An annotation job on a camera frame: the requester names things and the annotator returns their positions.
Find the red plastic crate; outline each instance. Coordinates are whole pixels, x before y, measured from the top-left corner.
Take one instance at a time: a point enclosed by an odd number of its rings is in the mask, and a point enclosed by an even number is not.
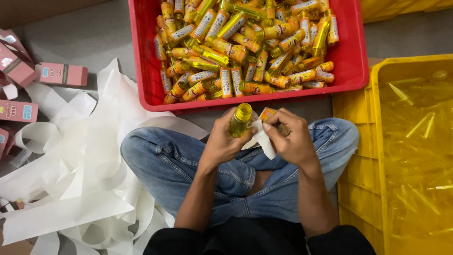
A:
[[[333,61],[335,82],[327,88],[305,89],[284,93],[224,98],[217,100],[162,105],[164,88],[160,79],[160,61],[154,49],[156,17],[161,15],[160,1],[129,0],[132,42],[140,104],[151,112],[172,111],[176,114],[217,109],[218,106],[246,102],[327,94],[363,88],[368,84],[368,62],[359,0],[330,0],[337,15],[340,44],[330,50],[326,61]]]

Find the concrete floor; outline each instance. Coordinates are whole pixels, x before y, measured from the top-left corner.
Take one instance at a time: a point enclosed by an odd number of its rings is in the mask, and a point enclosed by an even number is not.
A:
[[[388,58],[453,53],[453,10],[415,13],[391,20],[365,24],[368,57]],[[136,78],[127,0],[114,0],[77,10],[15,29],[36,61],[68,63],[88,67],[87,92],[97,98],[95,73],[119,58],[122,73]],[[54,89],[67,101],[76,89]],[[309,122],[332,116],[329,96],[301,103],[270,103],[286,107]],[[180,115],[210,131],[223,111]],[[75,254],[73,244],[65,242],[59,254]]]

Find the black shirt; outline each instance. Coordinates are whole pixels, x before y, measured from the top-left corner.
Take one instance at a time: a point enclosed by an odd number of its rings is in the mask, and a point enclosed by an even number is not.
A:
[[[375,255],[353,226],[337,226],[308,238],[300,223],[275,218],[236,218],[204,233],[164,228],[151,237],[144,255]]]

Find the blue jeans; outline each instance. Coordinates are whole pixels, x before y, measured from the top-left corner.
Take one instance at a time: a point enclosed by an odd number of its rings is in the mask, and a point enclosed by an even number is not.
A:
[[[324,180],[330,190],[357,148],[359,133],[349,121],[327,118],[309,125]],[[205,143],[159,127],[143,127],[128,134],[121,154],[156,201],[176,217],[197,172]],[[275,171],[261,191],[244,197],[255,172]],[[209,226],[230,217],[272,217],[300,222],[297,208],[298,168],[279,154],[273,160],[261,148],[240,151],[236,159],[218,167],[217,187]]]

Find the hand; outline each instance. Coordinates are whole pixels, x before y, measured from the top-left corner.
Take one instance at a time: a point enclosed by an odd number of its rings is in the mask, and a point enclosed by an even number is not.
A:
[[[283,137],[276,126],[286,125],[289,135]],[[289,163],[302,169],[311,169],[319,164],[313,141],[308,131],[307,121],[285,108],[273,114],[263,129],[274,143],[277,152]]]
[[[252,127],[248,128],[240,138],[234,138],[230,135],[228,128],[236,109],[237,107],[234,107],[225,116],[214,122],[211,135],[200,158],[200,165],[217,169],[220,164],[234,159],[242,147],[257,132],[257,129]]]

